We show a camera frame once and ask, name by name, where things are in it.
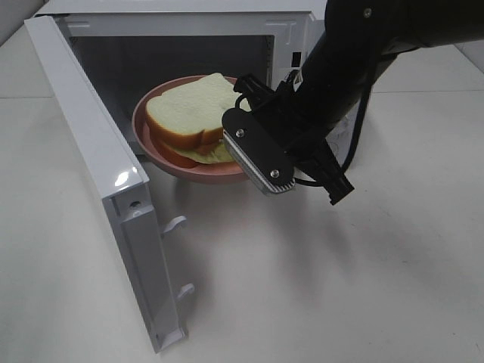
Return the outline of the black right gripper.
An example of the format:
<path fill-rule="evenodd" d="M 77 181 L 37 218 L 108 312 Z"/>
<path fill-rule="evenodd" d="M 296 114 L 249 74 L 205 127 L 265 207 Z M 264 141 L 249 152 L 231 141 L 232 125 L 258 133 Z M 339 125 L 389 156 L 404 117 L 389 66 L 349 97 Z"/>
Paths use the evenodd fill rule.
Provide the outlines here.
<path fill-rule="evenodd" d="M 257 121 L 293 166 L 310 177 L 310 180 L 295 178 L 297 184 L 325 189 L 333 206 L 354 191 L 325 140 L 328 128 L 323 124 L 324 117 L 300 110 L 292 102 L 295 93 L 291 85 L 281 82 L 273 90 L 248 74 L 237 79 L 234 91 L 240 94 L 234 107 L 241 109 L 242 101 L 246 100 Z"/>

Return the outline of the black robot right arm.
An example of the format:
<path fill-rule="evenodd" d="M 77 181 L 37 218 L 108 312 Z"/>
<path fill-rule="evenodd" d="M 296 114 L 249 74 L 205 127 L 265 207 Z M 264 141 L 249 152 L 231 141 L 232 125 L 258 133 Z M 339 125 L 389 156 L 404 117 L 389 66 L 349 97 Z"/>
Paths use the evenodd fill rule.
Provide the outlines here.
<path fill-rule="evenodd" d="M 483 37 L 481 1 L 329 1 L 324 32 L 299 70 L 253 107 L 254 182 L 277 194 L 303 184 L 338 203 L 374 83 L 406 52 Z"/>

